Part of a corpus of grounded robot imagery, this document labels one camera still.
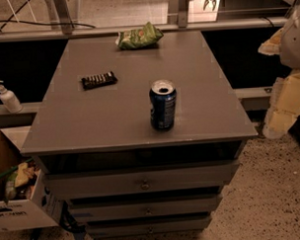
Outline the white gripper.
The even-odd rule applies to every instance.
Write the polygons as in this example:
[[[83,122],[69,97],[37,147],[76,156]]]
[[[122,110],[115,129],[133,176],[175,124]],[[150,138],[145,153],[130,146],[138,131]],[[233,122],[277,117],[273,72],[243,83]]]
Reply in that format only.
[[[259,47],[260,54],[280,55],[283,29],[275,32]],[[288,132],[300,116],[300,70],[293,69],[286,78],[277,78],[269,98],[262,128],[266,138],[280,138]]]

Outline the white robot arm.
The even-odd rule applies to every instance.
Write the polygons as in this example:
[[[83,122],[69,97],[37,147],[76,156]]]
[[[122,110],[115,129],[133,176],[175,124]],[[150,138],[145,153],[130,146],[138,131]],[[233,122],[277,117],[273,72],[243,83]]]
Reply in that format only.
[[[300,116],[300,5],[284,27],[260,45],[259,53],[278,55],[280,63],[291,69],[287,77],[277,78],[272,86],[262,128],[266,138],[280,138]]]

